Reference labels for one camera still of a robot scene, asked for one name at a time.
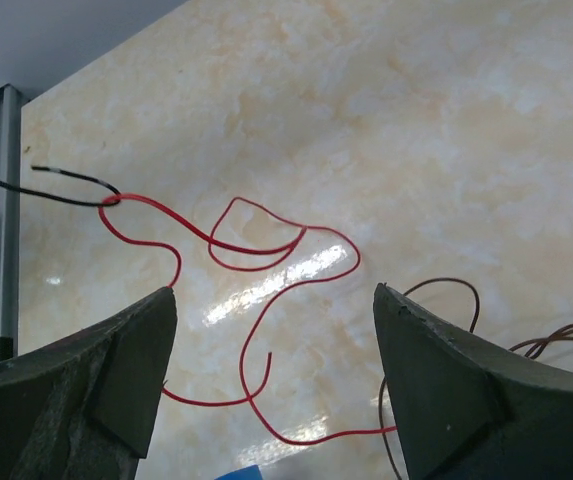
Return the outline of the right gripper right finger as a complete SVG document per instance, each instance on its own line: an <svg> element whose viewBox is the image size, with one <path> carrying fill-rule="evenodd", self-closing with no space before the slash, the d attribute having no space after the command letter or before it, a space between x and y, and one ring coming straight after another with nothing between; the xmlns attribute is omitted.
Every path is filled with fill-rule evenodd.
<svg viewBox="0 0 573 480"><path fill-rule="evenodd" d="M573 479L573 372L512 353L385 284L380 356L412 479Z"/></svg>

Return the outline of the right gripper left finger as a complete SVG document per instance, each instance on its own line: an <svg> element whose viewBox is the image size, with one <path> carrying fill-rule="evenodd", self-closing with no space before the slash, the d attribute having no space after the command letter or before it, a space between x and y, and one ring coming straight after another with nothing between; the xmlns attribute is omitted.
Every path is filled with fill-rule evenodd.
<svg viewBox="0 0 573 480"><path fill-rule="evenodd" d="M151 443L177 327L162 287L0 362L0 479L132 479Z"/></svg>

